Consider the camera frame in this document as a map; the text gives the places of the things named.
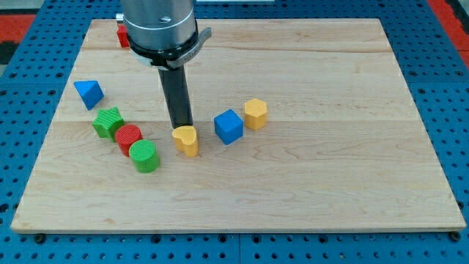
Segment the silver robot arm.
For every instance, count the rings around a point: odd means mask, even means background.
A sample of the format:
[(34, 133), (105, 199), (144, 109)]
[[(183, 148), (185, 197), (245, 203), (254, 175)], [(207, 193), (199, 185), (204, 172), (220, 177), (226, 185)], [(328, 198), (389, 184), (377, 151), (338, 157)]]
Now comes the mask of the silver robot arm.
[(210, 27), (199, 30), (192, 0), (121, 0), (120, 4), (130, 47), (148, 66), (182, 67), (212, 37)]

